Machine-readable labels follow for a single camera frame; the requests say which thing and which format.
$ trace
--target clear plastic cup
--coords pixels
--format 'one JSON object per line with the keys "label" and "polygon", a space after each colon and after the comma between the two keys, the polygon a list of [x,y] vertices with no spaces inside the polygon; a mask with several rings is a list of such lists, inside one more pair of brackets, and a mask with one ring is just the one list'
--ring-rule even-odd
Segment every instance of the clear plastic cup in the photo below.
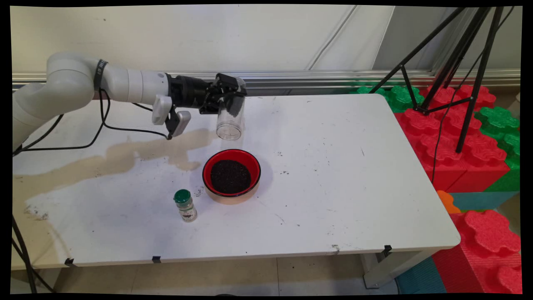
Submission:
{"label": "clear plastic cup", "polygon": [[225,140],[238,140],[243,128],[244,97],[221,101],[216,135]]}

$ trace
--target black seeds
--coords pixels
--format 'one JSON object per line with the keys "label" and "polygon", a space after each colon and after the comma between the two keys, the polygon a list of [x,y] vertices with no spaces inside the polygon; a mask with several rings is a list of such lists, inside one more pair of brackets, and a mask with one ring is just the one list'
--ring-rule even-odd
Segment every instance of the black seeds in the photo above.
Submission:
{"label": "black seeds", "polygon": [[215,190],[224,194],[235,194],[250,187],[252,179],[246,167],[232,160],[222,160],[213,165],[211,183]]}

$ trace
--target jar label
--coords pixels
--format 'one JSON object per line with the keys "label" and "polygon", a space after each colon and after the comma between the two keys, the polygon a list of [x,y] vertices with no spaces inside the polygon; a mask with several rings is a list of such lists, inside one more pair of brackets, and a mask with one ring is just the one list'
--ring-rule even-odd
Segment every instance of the jar label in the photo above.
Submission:
{"label": "jar label", "polygon": [[180,215],[185,221],[194,221],[196,219],[196,209],[191,207],[187,210],[180,210]]}

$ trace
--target black cable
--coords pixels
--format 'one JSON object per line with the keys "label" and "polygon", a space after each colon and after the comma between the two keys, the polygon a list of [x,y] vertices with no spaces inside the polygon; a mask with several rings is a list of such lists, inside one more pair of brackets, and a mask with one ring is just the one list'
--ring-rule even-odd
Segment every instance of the black cable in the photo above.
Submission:
{"label": "black cable", "polygon": [[24,240],[22,239],[22,234],[20,233],[19,227],[17,226],[17,223],[15,222],[15,216],[11,214],[13,217],[12,220],[12,227],[13,231],[15,231],[15,235],[17,236],[17,240],[19,241],[20,248],[22,249],[22,260],[24,261],[24,264],[26,265],[26,273],[28,274],[28,282],[30,284],[30,289],[32,294],[37,293],[37,288],[35,287],[35,279],[33,277],[33,272],[31,271],[32,267],[30,264],[30,258],[28,256],[28,249],[26,249],[26,244],[24,243]]}
{"label": "black cable", "polygon": [[[102,108],[102,102],[100,102],[100,110],[103,110]],[[107,119],[107,115],[109,114],[109,106],[107,107],[107,110],[106,110],[106,115],[102,117],[103,120]],[[43,150],[72,150],[72,149],[84,149],[84,148],[88,148],[88,147],[91,147],[94,142],[96,141],[96,138],[98,137],[98,135],[100,134],[100,131],[102,131],[102,127],[103,127],[103,123],[100,124],[100,127],[98,128],[98,131],[96,132],[96,135],[94,136],[93,140],[85,145],[85,146],[75,146],[75,147],[53,147],[53,148],[30,148],[30,149],[26,149],[24,151],[43,151]]]}
{"label": "black cable", "polygon": [[21,153],[22,151],[26,151],[28,148],[32,147],[33,145],[35,145],[36,143],[40,142],[41,140],[43,140],[47,135],[50,134],[50,132],[52,132],[52,130],[54,130],[54,128],[58,125],[59,121],[61,121],[61,119],[63,118],[64,115],[59,115],[58,118],[55,120],[54,124],[50,127],[50,129],[48,129],[47,132],[45,132],[40,138],[36,139],[35,141],[33,141],[33,143],[29,144],[28,146],[26,147],[20,147],[19,149],[17,149],[15,152],[13,152],[13,156],[17,156],[19,153]]}
{"label": "black cable", "polygon": [[146,110],[152,111],[151,108],[148,108],[148,107],[146,107],[146,106],[142,106],[142,105],[137,104],[137,103],[132,103],[132,104],[135,105],[135,106],[139,106],[140,108],[144,108],[144,109],[146,109]]}
{"label": "black cable", "polygon": [[[101,91],[104,91],[104,93],[106,93],[106,96],[107,96],[107,100],[108,100],[108,106],[107,106],[107,109],[106,109],[106,113],[104,115],[103,113],[103,101],[102,101],[102,92]],[[20,154],[21,152],[25,152],[25,151],[44,151],[44,150],[72,150],[72,149],[84,149],[84,148],[88,148],[90,146],[92,146],[94,144],[94,142],[96,141],[98,135],[100,134],[100,131],[102,131],[102,128],[105,126],[109,129],[114,129],[114,130],[123,130],[123,131],[137,131],[137,132],[147,132],[147,133],[154,133],[156,135],[160,135],[162,137],[165,137],[165,139],[167,140],[170,140],[168,138],[167,135],[163,134],[163,133],[160,133],[160,132],[155,132],[155,131],[150,131],[150,130],[141,130],[141,129],[128,129],[128,128],[117,128],[117,127],[112,127],[112,126],[109,126],[106,124],[106,120],[107,120],[107,116],[109,114],[109,108],[111,107],[111,101],[109,99],[109,95],[107,94],[107,92],[104,90],[104,89],[100,89],[99,91],[99,94],[100,94],[100,116],[102,118],[102,124],[100,124],[100,127],[98,128],[98,131],[96,132],[96,135],[94,136],[93,140],[85,145],[85,146],[75,146],[75,147],[51,147],[51,148],[31,148],[32,146],[34,146],[36,143],[40,142],[41,140],[43,140],[46,136],[48,136],[48,134],[50,134],[50,132],[52,132],[52,130],[58,125],[59,121],[63,118],[63,115],[60,115],[57,120],[55,120],[54,124],[50,127],[50,129],[48,129],[48,131],[46,133],[44,133],[40,138],[36,139],[33,143],[29,144],[28,146],[25,146],[25,147],[21,147],[19,149],[17,149],[15,152],[13,152],[13,157],[17,156],[18,154]],[[133,103],[134,105],[136,106],[139,106],[141,108],[144,108],[146,110],[149,110],[149,111],[152,111],[150,108],[148,107],[144,107],[142,105],[139,105],[137,103]]]}
{"label": "black cable", "polygon": [[[500,27],[503,25],[505,20],[507,20],[507,18],[509,17],[509,15],[513,11],[513,9],[514,9],[514,6],[511,6],[511,9],[507,12],[507,15],[505,15],[503,20],[500,22],[500,24],[496,28],[496,32],[498,32],[498,29],[500,29]],[[437,148],[439,147],[440,135],[442,133],[442,124],[444,122],[444,119],[446,118],[446,115],[448,114],[448,111],[450,110],[451,104],[454,101],[455,93],[461,88],[461,86],[465,82],[466,78],[470,75],[470,72],[472,72],[472,70],[474,69],[474,67],[476,66],[476,64],[478,63],[479,59],[481,58],[481,56],[483,55],[484,52],[485,52],[485,49],[483,49],[481,51],[481,53],[479,53],[478,58],[476,58],[474,64],[472,65],[472,67],[470,67],[470,70],[468,71],[468,73],[466,73],[466,76],[463,78],[461,83],[457,86],[456,90],[454,91],[454,94],[451,96],[450,103],[448,104],[446,112],[444,112],[444,115],[442,116],[442,119],[440,120],[439,135],[438,135],[438,138],[437,138],[437,143],[435,144],[435,157],[433,158],[433,172],[431,174],[431,183],[432,184],[433,184],[433,180],[435,179],[435,165],[437,164]]]}
{"label": "black cable", "polygon": [[106,98],[107,98],[107,103],[108,103],[108,108],[109,106],[111,105],[111,99],[109,98],[109,95],[107,94],[106,90],[104,89],[100,89],[98,90],[98,94],[100,95],[100,114],[102,115],[102,124],[109,128],[109,129],[115,129],[115,130],[123,130],[123,131],[136,131],[136,132],[147,132],[147,133],[153,133],[155,135],[160,135],[162,137],[165,137],[165,139],[169,140],[168,136],[163,134],[163,133],[160,133],[160,132],[156,132],[156,131],[150,131],[150,130],[142,130],[142,129],[129,129],[129,128],[119,128],[119,127],[113,127],[113,126],[109,126],[106,124],[105,120],[103,119],[103,101],[102,101],[102,91],[104,93],[106,93]]}
{"label": "black cable", "polygon": [[[13,245],[13,247],[15,248],[15,250],[17,251],[17,253],[19,254],[20,258],[23,258],[22,256],[22,252],[20,251],[19,249],[19,246],[17,245],[17,243],[15,242],[15,239],[13,239],[13,237],[11,237],[11,245]],[[31,270],[33,271],[33,274],[35,275],[35,277],[37,277],[37,279],[43,283],[43,285],[51,292],[51,293],[56,293],[56,291],[50,287],[48,285],[48,283],[46,283],[46,281],[44,281],[44,279],[39,275],[39,273],[37,271],[35,271],[35,269],[33,267],[31,267]]]}

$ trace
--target foam puzzle block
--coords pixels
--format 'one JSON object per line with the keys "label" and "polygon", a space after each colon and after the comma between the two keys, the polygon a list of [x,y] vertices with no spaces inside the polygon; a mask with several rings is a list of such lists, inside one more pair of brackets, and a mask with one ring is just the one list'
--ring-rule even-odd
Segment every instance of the foam puzzle block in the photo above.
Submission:
{"label": "foam puzzle block", "polygon": [[481,121],[481,133],[502,141],[506,134],[520,134],[518,127],[520,121],[511,116],[511,112],[505,108],[495,107],[494,109],[482,107],[474,117]]}
{"label": "foam puzzle block", "polygon": [[461,210],[461,213],[462,213],[462,214],[465,214],[465,213],[469,212],[470,210],[477,211],[477,212],[484,212],[484,211],[486,211],[487,209],[462,209],[462,210]]}
{"label": "foam puzzle block", "polygon": [[510,171],[486,189],[486,192],[510,192],[520,190],[520,136],[505,135],[498,147],[507,152],[505,163]]}
{"label": "foam puzzle block", "polygon": [[435,190],[446,191],[466,172],[466,169],[461,163],[462,154],[455,152],[455,143],[446,136],[440,138],[435,161],[436,144],[437,136],[422,136],[414,150],[429,180],[432,178],[435,162],[433,187]]}
{"label": "foam puzzle block", "polygon": [[[419,94],[420,90],[414,86],[412,88],[416,102],[419,105],[422,104],[422,102],[424,102],[424,97]],[[413,101],[411,100],[411,95],[409,94],[409,90],[405,86],[393,86],[390,90],[389,98],[389,106],[391,107],[393,113],[403,113],[407,109],[413,108]]]}
{"label": "foam puzzle block", "polygon": [[409,108],[404,113],[394,114],[407,139],[414,148],[423,135],[437,136],[440,122]]}
{"label": "foam puzzle block", "polygon": [[[371,90],[372,90],[372,88],[369,88],[368,86],[361,86],[355,92],[350,92],[350,94],[368,94],[368,93],[370,93]],[[387,91],[385,91],[383,88],[377,89],[377,91],[375,91],[375,94],[380,94],[380,95],[384,96],[385,99],[389,96],[387,94]]]}
{"label": "foam puzzle block", "polygon": [[[472,85],[462,85],[456,95],[461,99],[468,98],[472,95],[473,88]],[[494,108],[494,102],[496,102],[496,96],[489,93],[489,89],[482,85],[479,89],[478,98],[475,101],[474,111],[477,112],[482,107]]]}
{"label": "foam puzzle block", "polygon": [[[423,89],[422,91],[420,91],[420,95],[424,96],[424,98],[427,97],[427,94],[431,91],[431,88],[433,87],[433,85],[430,85],[428,86],[427,88]],[[450,96],[453,95],[455,92],[455,89],[452,88],[452,87],[447,87],[447,88],[443,88],[442,86],[437,90],[437,92],[435,93],[435,96]]]}
{"label": "foam puzzle block", "polygon": [[461,213],[461,210],[454,205],[454,197],[452,195],[445,191],[437,191],[437,195],[439,195],[440,201],[442,201],[442,204],[444,204],[444,207],[449,214]]}
{"label": "foam puzzle block", "polygon": [[467,136],[461,157],[466,172],[445,191],[447,193],[485,191],[509,172],[510,168],[505,163],[506,157],[507,153],[498,148],[495,139],[485,135]]}
{"label": "foam puzzle block", "polygon": [[493,210],[451,214],[459,245],[435,253],[433,261],[448,293],[522,293],[520,238]]}
{"label": "foam puzzle block", "polygon": [[[433,100],[431,100],[429,109],[441,107],[443,105],[450,104],[451,96],[454,96],[454,89],[447,88],[447,89],[440,89],[439,92],[433,97]],[[459,101],[461,98],[455,94],[454,101]],[[459,104],[453,107],[462,107],[464,104]]]}
{"label": "foam puzzle block", "polygon": [[[439,110],[437,112],[431,113],[430,116],[433,116],[440,122],[445,112],[445,109]],[[442,123],[442,134],[448,135],[450,137],[453,137],[455,140],[458,140],[459,135],[461,134],[461,129],[463,128],[465,115],[466,107],[462,107],[461,105],[451,107]],[[480,135],[480,128],[481,121],[475,118],[471,118],[466,135]]]}

